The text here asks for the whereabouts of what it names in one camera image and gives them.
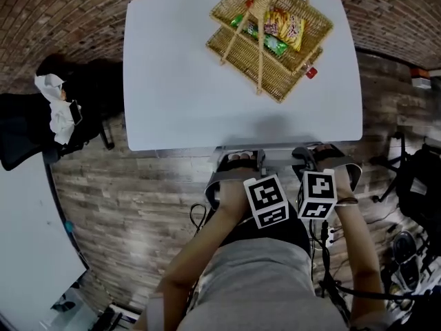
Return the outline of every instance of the person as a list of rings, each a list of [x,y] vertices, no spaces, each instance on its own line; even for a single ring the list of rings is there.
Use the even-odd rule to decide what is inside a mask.
[[[330,149],[330,145],[321,145],[316,152]],[[250,159],[254,158],[242,154],[230,161]],[[318,166],[326,168],[328,161],[323,159]],[[338,198],[354,198],[346,169],[337,168],[335,178]],[[159,323],[160,328],[149,331],[347,329],[331,301],[314,294],[309,238],[296,214],[288,221],[257,230],[266,237],[245,234],[245,238],[232,241],[228,237],[247,224],[237,226],[249,210],[243,183],[222,181],[219,199],[213,217],[166,269],[156,289],[160,308],[149,310],[148,304],[134,330],[154,325],[158,320],[150,320],[150,315],[163,315],[163,325]],[[336,207],[336,213],[347,242],[354,289],[381,293],[379,260],[358,206]],[[289,221],[296,225],[289,229],[291,238],[285,233],[282,238],[265,233],[271,227],[283,232]],[[185,315],[189,292],[198,280],[196,303]],[[392,323],[384,301],[353,298],[352,330],[386,330]]]

